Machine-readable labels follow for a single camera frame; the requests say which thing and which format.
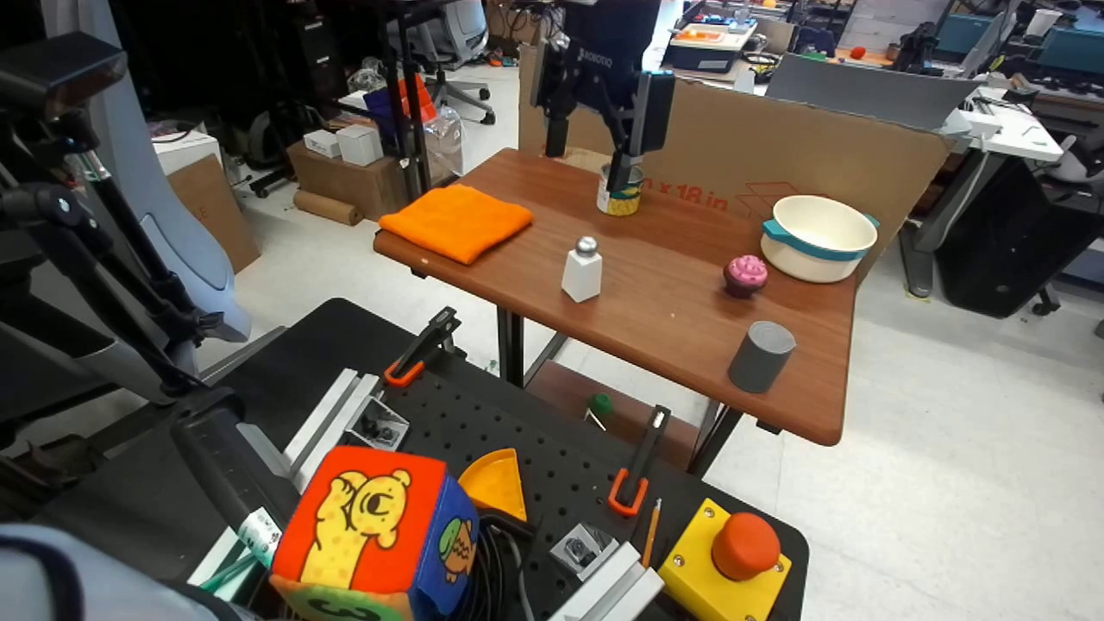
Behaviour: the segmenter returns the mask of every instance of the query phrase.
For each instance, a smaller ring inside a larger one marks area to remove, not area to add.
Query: gray floor
[[[499,119],[465,125],[465,165],[518,133],[515,73],[474,77],[491,81]],[[280,194],[253,211],[261,260],[238,286],[257,330],[327,298],[411,330],[452,302],[457,344],[492,368],[492,308],[371,256],[371,225],[337,229],[285,202]],[[915,301],[891,253],[859,293],[846,440],[816,447],[739,427],[707,479],[812,537],[812,621],[1104,618],[1104,342],[1092,339],[1104,302],[1076,288],[1063,302],[1045,319],[990,319]],[[561,361],[690,421],[704,408],[580,344]]]

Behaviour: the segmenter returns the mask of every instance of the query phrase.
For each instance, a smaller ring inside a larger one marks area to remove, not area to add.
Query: gray cup
[[[764,393],[793,349],[793,330],[777,319],[756,319],[729,364],[729,379],[744,393]]]

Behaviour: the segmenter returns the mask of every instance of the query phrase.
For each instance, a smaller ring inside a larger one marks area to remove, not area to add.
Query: pink ball
[[[729,283],[729,293],[752,298],[756,288],[764,286],[764,263],[758,256],[735,256],[725,266],[725,283]]]

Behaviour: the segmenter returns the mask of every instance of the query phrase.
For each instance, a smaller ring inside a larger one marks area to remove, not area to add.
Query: small bottle
[[[601,253],[597,237],[584,234],[576,247],[564,253],[561,263],[561,288],[584,302],[601,293]]]

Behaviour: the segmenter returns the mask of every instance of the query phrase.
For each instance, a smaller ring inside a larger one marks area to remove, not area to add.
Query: orange cloth
[[[379,229],[422,247],[474,266],[492,246],[531,225],[522,202],[495,201],[476,185],[452,181],[429,189],[396,212],[379,218]]]

